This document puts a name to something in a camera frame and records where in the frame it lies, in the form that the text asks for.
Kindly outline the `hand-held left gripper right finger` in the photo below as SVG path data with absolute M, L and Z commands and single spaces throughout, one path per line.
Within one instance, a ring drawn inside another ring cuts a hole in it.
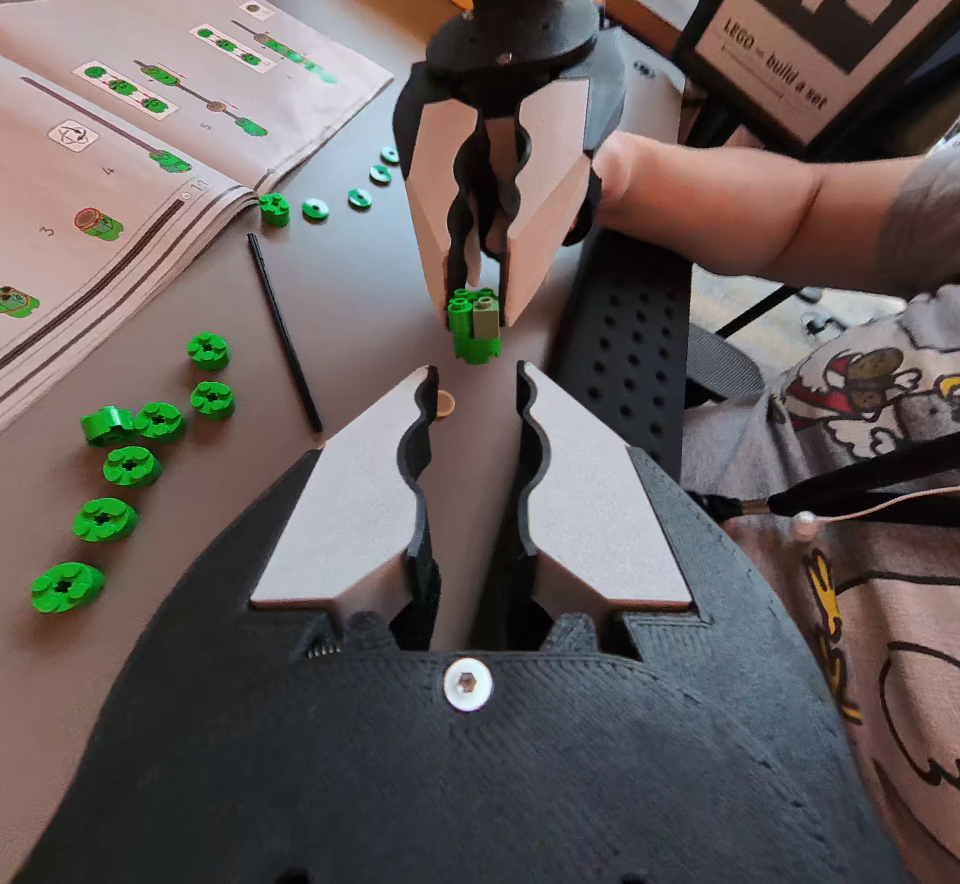
M 601 637 L 638 614 L 694 618 L 694 600 L 630 446 L 537 366 L 516 365 L 513 643 L 539 645 L 564 614 Z

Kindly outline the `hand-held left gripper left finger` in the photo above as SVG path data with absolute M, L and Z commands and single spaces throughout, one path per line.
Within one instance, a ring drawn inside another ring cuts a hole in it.
M 345 625 L 375 612 L 401 648 L 426 650 L 441 579 L 418 478 L 431 460 L 439 374 L 422 366 L 331 437 L 250 596 Z

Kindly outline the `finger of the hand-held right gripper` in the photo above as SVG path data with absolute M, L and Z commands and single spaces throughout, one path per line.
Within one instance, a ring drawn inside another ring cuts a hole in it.
M 548 276 L 587 194 L 587 78 L 558 79 L 488 121 L 496 181 L 487 251 L 499 259 L 499 303 L 513 326 Z
M 455 99 L 426 104 L 405 180 L 426 287 L 444 326 L 448 323 L 447 287 L 451 281 L 448 218 L 460 190 L 454 177 L 454 160 L 474 134 L 477 117 L 477 110 Z

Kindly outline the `green and olive brick assembly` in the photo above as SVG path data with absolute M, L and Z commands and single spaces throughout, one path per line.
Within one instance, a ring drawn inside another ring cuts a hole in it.
M 456 289 L 447 305 L 454 354 L 470 365 L 484 365 L 501 350 L 499 302 L 493 289 Z

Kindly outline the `person's right forearm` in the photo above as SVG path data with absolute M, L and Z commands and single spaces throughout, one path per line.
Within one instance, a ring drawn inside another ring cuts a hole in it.
M 882 230 L 920 158 L 812 165 L 758 150 L 674 148 L 674 252 L 720 275 L 893 294 Z

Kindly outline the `grey desk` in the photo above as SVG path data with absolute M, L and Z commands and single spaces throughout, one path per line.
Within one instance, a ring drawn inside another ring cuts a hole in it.
M 327 222 L 294 214 L 263 228 L 251 208 L 224 229 L 162 294 L 2 434 L 2 882 L 9 882 L 73 779 L 102 704 L 144 627 L 221 531 L 319 438 L 309 428 L 258 281 L 247 235 L 258 234 L 299 361 L 331 436 L 422 365 L 438 368 L 455 410 L 430 430 L 427 497 L 441 598 L 433 648 L 462 650 L 509 503 L 521 423 L 516 362 L 543 366 L 580 251 L 563 248 L 546 284 L 507 329 L 485 367 L 453 357 L 423 277 L 402 178 L 372 188 L 370 211 L 347 203 L 368 186 L 410 66 L 453 14 L 446 0 L 268 0 L 380 64 L 392 85 L 283 183 L 297 207 L 331 208 Z M 105 404 L 188 404 L 196 383 L 186 340 L 227 339 L 225 381 L 236 414 L 191 422 L 162 450 L 159 482 L 135 491 L 139 527 L 88 560 L 106 575 L 91 605 L 60 615 L 30 606 L 33 578 L 82 561 L 71 522 L 105 494 L 102 452 L 81 415 Z

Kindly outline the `person's right hand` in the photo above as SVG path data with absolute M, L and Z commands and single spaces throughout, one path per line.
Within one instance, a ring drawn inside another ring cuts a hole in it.
M 674 193 L 668 179 L 685 148 L 614 131 L 593 158 L 601 182 L 596 221 L 632 238 L 664 244 Z

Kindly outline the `black perforated plastic panel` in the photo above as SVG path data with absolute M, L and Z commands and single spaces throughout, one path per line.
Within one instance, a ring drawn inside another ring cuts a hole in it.
M 587 237 L 548 375 L 588 411 L 681 475 L 691 264 L 612 230 Z

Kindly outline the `thin black rod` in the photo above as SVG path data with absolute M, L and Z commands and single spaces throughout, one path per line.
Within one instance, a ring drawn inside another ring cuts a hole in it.
M 314 398 L 312 397 L 306 381 L 303 367 L 299 361 L 299 357 L 284 320 L 278 298 L 276 297 L 276 293 L 273 289 L 273 284 L 267 270 L 258 236 L 255 233 L 250 232 L 246 236 L 246 242 L 251 259 L 253 261 L 254 269 L 265 297 L 265 301 L 267 303 L 276 336 L 280 342 L 281 350 L 283 352 L 289 373 L 294 382 L 294 387 L 304 411 L 306 421 L 308 422 L 311 430 L 315 434 L 319 435 L 323 432 L 323 424 Z

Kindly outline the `cluster of green bricks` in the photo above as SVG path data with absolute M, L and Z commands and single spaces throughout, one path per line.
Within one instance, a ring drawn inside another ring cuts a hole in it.
M 105 448 L 102 481 L 115 489 L 143 489 L 162 476 L 157 447 L 186 433 L 186 412 L 169 401 L 150 400 L 133 413 L 106 406 L 83 416 L 80 427 L 90 446 Z M 137 509 L 127 500 L 96 496 L 85 501 L 71 523 L 75 539 L 85 544 L 118 542 L 138 526 Z M 102 570 L 82 562 L 66 562 L 44 571 L 30 584 L 30 604 L 40 614 L 63 614 L 93 601 L 102 591 Z

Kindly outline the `brick building instruction booklet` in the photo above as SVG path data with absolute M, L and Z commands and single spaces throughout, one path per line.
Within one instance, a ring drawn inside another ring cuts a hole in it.
M 390 84 L 267 0 L 1 8 L 8 427 Z

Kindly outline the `grey cartoon print shirt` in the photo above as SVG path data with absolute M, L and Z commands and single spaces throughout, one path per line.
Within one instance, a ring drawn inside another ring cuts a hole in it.
M 681 482 L 762 498 L 958 431 L 958 148 L 926 159 L 894 202 L 876 290 L 898 315 L 814 350 L 764 393 L 688 411 Z M 958 882 L 959 539 L 949 528 L 784 518 L 728 527 L 818 659 L 865 782 L 920 882 Z

